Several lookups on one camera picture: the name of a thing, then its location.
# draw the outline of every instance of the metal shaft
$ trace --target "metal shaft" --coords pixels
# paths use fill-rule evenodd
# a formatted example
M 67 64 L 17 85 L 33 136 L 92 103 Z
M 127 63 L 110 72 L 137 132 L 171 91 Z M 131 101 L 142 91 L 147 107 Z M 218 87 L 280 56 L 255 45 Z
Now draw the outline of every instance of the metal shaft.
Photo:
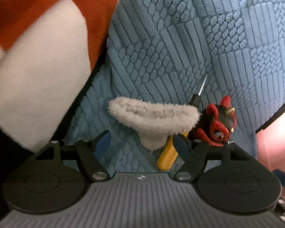
M 203 84 L 201 85 L 201 89 L 200 89 L 199 92 L 198 92 L 198 96 L 201 96 L 201 92 L 202 92 L 202 90 L 203 90 L 203 88 L 204 88 L 204 86 L 205 86 L 207 77 L 208 77 L 208 75 L 206 74 L 206 77 L 205 77 L 205 79 L 204 79 L 204 81 L 203 81 Z

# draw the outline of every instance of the orange and white blanket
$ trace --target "orange and white blanket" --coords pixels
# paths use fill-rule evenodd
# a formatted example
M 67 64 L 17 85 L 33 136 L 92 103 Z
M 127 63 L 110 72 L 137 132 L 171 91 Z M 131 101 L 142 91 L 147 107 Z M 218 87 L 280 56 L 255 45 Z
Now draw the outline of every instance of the orange and white blanket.
M 105 46 L 117 0 L 0 0 L 0 128 L 37 151 Z

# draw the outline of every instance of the white fluffy pouch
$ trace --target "white fluffy pouch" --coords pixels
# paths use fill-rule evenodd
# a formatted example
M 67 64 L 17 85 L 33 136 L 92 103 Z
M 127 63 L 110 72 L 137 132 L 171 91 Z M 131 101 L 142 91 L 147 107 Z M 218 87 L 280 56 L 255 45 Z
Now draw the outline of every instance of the white fluffy pouch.
M 152 104 L 127 97 L 109 102 L 109 112 L 119 122 L 138 132 L 141 144 L 148 150 L 157 150 L 171 135 L 190 131 L 200 113 L 190 105 Z

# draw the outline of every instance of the gray ribbed surface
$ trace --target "gray ribbed surface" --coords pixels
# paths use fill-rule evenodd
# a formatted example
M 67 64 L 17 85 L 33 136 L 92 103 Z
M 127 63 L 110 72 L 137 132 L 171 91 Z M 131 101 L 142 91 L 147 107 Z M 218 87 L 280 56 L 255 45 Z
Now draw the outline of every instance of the gray ribbed surface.
M 167 173 L 116 173 L 93 184 L 74 206 L 50 215 L 11 212 L 0 228 L 285 228 L 271 212 L 233 216 L 204 203 L 190 184 L 172 181 Z

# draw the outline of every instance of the small devil figurine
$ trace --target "small devil figurine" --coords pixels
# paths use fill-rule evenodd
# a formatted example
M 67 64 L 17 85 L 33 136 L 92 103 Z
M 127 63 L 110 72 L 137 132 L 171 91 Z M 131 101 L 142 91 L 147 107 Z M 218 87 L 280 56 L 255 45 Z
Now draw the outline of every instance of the small devil figurine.
M 211 146 L 223 146 L 230 139 L 235 127 L 235 108 L 231 107 L 231 98 L 227 95 L 220 105 L 208 105 L 201 113 L 195 128 L 189 132 L 188 138 L 200 139 Z

